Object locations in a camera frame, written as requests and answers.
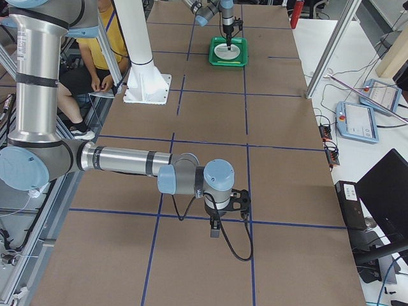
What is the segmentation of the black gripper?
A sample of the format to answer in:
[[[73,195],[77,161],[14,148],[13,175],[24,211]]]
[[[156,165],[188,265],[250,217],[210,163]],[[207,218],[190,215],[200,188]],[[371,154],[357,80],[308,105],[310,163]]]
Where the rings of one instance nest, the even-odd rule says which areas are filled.
[[[231,50],[231,39],[233,33],[233,24],[222,24],[222,30],[226,37],[227,50]]]
[[[234,210],[233,204],[227,204],[225,207],[219,207],[218,203],[214,207],[214,203],[205,200],[205,212],[210,216],[210,237],[219,238],[221,232],[221,220],[227,212]]]

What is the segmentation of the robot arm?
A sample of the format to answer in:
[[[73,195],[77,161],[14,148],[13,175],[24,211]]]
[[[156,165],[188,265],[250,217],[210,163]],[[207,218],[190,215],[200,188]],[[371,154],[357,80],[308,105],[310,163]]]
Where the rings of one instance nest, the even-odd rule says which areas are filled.
[[[56,133],[59,54],[64,36],[95,37],[95,1],[10,1],[17,25],[16,126],[1,151],[1,179],[22,191],[74,171],[91,169],[157,178],[163,194],[203,198],[211,236],[224,234],[221,217],[233,210],[236,191],[229,162],[200,166],[195,155],[99,147]]]
[[[222,31],[226,37],[226,48],[231,50],[231,41],[235,27],[233,1],[208,1],[208,4],[193,0],[183,0],[182,2],[190,9],[191,13],[194,15],[195,21],[200,26],[207,25],[217,13],[220,14]]]

